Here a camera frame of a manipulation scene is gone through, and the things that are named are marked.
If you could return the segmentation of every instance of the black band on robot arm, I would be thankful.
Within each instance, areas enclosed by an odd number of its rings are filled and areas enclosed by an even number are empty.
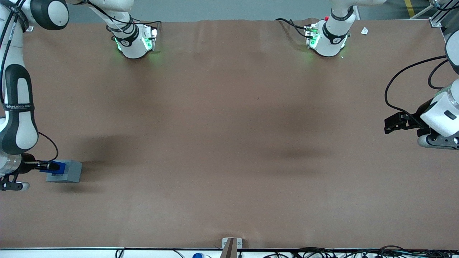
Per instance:
[[[21,8],[18,5],[10,2],[9,0],[0,0],[0,5],[3,5],[6,8],[10,9],[10,11],[13,12],[19,18],[19,23],[21,24],[22,32],[25,32],[29,27],[29,21],[27,19],[26,14],[21,10]]]

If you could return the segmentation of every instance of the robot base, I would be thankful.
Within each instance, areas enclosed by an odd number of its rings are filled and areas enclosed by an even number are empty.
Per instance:
[[[314,49],[321,56],[336,56],[340,50],[344,47],[347,36],[341,40],[338,44],[332,44],[328,38],[324,36],[323,26],[325,20],[321,20],[318,23],[314,23],[309,28],[305,28],[306,35],[310,35],[313,38],[306,38],[306,44],[309,48]]]

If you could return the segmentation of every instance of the green led light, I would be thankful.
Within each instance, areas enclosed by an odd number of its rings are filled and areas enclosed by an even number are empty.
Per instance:
[[[115,42],[116,42],[116,45],[118,46],[118,50],[122,51],[121,46],[119,45],[118,40],[116,38],[115,38]]]
[[[152,49],[153,47],[151,46],[151,40],[149,40],[148,38],[145,39],[145,38],[142,38],[143,39],[143,42],[144,42],[144,45],[145,45],[145,48],[147,50],[150,50]]]

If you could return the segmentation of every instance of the blue object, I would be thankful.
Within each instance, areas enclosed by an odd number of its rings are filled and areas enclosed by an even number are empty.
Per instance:
[[[53,183],[78,183],[81,176],[82,163],[74,160],[57,160],[53,161],[60,164],[65,164],[61,169],[64,169],[63,174],[56,174],[56,171],[46,175],[47,182]]]
[[[62,175],[65,172],[65,163],[52,161],[51,163],[56,163],[59,165],[59,170],[40,170],[40,172]]]

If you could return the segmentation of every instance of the small white paper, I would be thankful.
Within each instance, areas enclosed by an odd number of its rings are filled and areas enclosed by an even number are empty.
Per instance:
[[[368,29],[367,29],[367,27],[364,27],[364,29],[362,30],[361,33],[362,33],[363,35],[368,34]]]

